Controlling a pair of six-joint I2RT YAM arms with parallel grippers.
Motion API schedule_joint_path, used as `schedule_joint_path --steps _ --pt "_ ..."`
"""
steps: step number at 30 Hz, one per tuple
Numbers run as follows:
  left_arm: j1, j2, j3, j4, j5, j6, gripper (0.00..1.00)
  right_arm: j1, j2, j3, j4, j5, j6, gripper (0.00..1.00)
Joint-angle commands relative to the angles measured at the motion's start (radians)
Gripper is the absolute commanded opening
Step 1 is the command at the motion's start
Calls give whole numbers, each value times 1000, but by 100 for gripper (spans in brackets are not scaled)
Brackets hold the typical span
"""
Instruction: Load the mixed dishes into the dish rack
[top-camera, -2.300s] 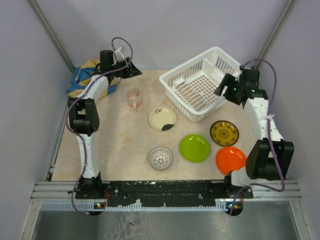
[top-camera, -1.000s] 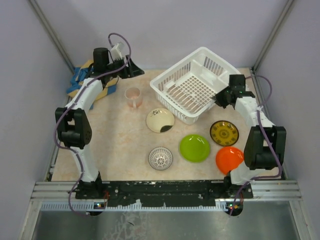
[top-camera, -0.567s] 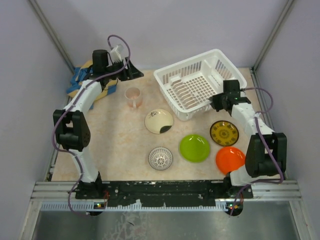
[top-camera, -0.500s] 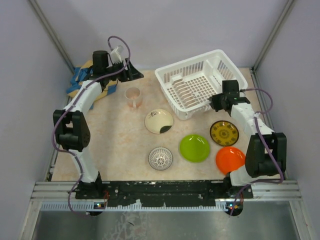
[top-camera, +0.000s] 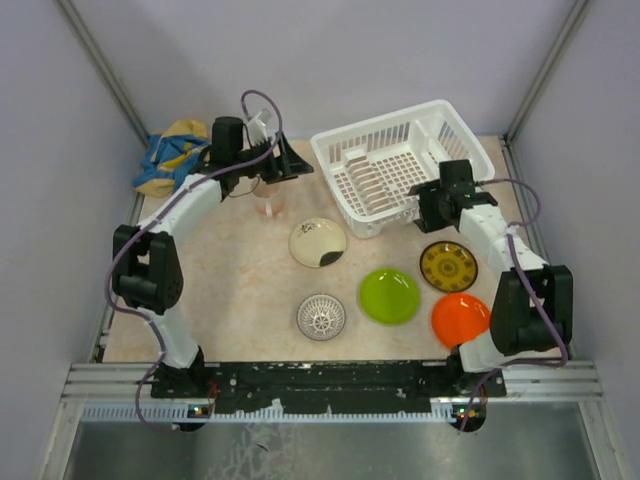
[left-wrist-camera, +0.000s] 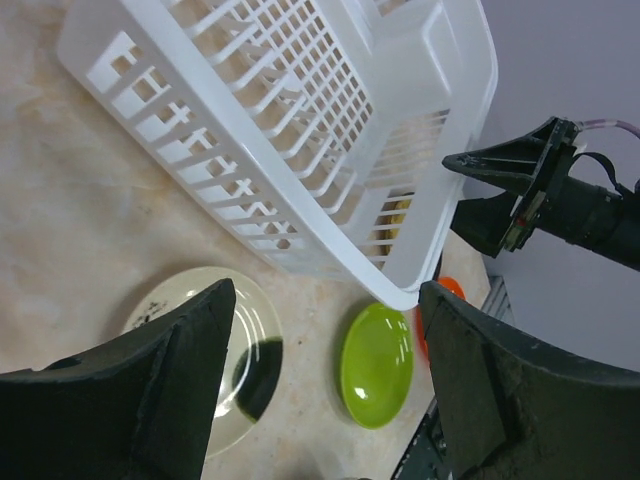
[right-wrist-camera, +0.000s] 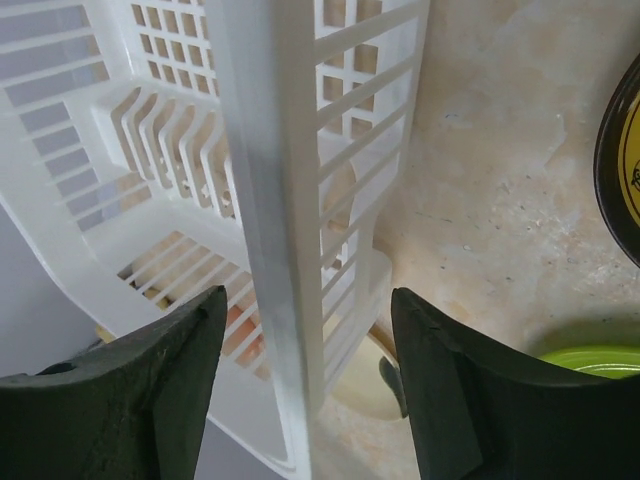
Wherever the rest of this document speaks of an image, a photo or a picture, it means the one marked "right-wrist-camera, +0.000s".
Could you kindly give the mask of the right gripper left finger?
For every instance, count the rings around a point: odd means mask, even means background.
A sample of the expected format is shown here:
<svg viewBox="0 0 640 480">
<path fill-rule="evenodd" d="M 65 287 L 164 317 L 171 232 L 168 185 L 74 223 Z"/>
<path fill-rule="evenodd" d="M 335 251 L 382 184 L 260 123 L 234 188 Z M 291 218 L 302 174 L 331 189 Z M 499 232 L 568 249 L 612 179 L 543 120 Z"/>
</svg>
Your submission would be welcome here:
<svg viewBox="0 0 640 480">
<path fill-rule="evenodd" d="M 2 478 L 193 478 L 226 319 L 214 286 L 109 344 L 3 377 Z"/>
</svg>

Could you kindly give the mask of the white plastic dish rack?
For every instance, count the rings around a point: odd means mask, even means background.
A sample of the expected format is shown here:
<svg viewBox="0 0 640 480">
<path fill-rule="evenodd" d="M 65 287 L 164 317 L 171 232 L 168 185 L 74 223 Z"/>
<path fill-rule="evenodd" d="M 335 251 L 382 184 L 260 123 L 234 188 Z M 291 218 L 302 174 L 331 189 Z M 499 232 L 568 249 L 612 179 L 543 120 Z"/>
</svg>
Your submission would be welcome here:
<svg viewBox="0 0 640 480">
<path fill-rule="evenodd" d="M 222 356 L 209 419 L 288 479 L 390 294 L 426 1 L 5 1 L 1 203 L 115 337 L 212 285 L 269 380 Z"/>
</svg>

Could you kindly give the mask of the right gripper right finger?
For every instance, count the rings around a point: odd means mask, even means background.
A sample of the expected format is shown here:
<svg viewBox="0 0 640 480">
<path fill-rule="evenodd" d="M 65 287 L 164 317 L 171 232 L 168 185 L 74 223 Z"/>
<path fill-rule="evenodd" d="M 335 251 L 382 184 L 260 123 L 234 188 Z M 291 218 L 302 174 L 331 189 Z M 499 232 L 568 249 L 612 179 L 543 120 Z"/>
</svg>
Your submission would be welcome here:
<svg viewBox="0 0 640 480">
<path fill-rule="evenodd" d="M 424 479 L 635 479 L 639 379 L 514 350 L 397 288 L 391 318 Z"/>
</svg>

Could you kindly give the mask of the pink ceramic mug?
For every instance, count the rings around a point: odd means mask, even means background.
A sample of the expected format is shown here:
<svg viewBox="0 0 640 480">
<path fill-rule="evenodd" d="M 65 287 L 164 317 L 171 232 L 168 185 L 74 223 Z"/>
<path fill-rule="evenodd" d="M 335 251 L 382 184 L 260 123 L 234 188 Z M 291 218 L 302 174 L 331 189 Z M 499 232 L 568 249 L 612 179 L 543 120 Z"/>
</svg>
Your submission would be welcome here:
<svg viewBox="0 0 640 480">
<path fill-rule="evenodd" d="M 265 354 L 264 335 L 258 313 L 244 317 L 244 310 L 232 306 L 228 310 L 226 329 L 234 331 L 223 342 L 222 353 L 235 356 L 234 363 L 261 380 L 270 379 L 270 371 Z"/>
</svg>

